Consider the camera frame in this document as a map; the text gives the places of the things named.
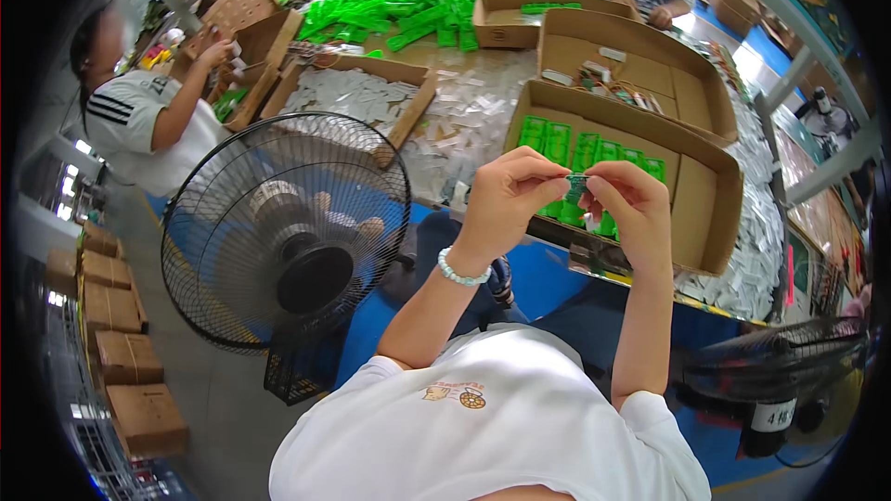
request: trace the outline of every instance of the black fan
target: black fan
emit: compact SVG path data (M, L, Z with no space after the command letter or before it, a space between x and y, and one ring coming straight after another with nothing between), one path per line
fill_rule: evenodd
M855 317L763 329L685 354L674 387L683 404L740 423L746 456L771 456L796 411L813 427L820 394L862 365L868 343Z
M265 386L292 404L333 384L345 330L395 260L410 202L395 148L363 122L257 122L214 148L168 205L164 281L201 337L269 350Z

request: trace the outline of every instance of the green plastic pieces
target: green plastic pieces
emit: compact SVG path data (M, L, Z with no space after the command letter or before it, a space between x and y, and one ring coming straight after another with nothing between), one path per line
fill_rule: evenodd
M400 33L387 39L391 50L436 32L440 47L472 51L479 48L471 20L475 1L317 0L304 14L297 39L362 43L371 33L389 32L395 22Z
M665 183L665 161L647 157L640 149L623 148L622 144L602 139L597 133L581 133L575 140L575 149L570 160L571 141L572 127L569 124L552 122L540 116L526 116L523 119L517 147L529 146L550 161L568 167L573 172L566 177L570 183L567 195L542 207L538 212L540 215L556 218L573 227L585 228L585 210L578 206L578 201L587 189L588 177L582 173L600 161L633 162L656 180ZM600 224L592 232L618 241L616 220L607 211L603 212Z
M577 8L580 10L582 9L582 5L578 2L567 2L566 4L559 4L556 2L533 2L531 4L520 6L519 11L523 14L541 14L548 8Z
M232 111L235 110L235 107L232 106L234 101L235 105L238 104L241 99L244 98L245 95L248 94L248 88L241 88L240 90L226 90L226 92L220 96L216 101L214 101L214 115L217 116L217 120L222 122L232 114Z

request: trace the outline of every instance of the ponytail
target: ponytail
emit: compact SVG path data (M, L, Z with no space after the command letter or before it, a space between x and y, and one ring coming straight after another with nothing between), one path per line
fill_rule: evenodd
M80 24L80 27L77 28L77 31L74 33L74 37L71 38L71 71L80 83L79 104L80 115L84 119L84 133L86 133L86 101L91 95L90 90L86 85L86 70L84 68L84 63L90 58L90 50L93 49L93 42L96 40L96 33L99 31L99 20L102 18L102 14L108 6L109 5L106 4L96 8L85 17Z

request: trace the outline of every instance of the jeans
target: jeans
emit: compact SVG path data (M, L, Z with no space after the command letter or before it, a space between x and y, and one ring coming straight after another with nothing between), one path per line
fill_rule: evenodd
M447 212L429 214L418 226L418 257L415 276L420 287L437 265L440 250L458 238L461 223L449 218ZM513 288L523 285L515 278ZM471 303L464 310L452 331L452 338L466 334L488 323L519 322L554 334L571 346L587 366L606 369L612 366L622 329L628 291L624 287L592 278L577 295L551 311L550 314L528 322L517 317L514 310L505 310L492 296L498 286L495 275L481 285Z

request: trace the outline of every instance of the fan grille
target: fan grille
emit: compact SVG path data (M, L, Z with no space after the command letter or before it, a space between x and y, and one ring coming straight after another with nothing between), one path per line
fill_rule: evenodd
M395 259L410 201L401 159L363 122L261 121L211 152L168 206L164 280L192 329L226 350L262 352L280 325L321 336ZM340 284L331 260L352 264Z

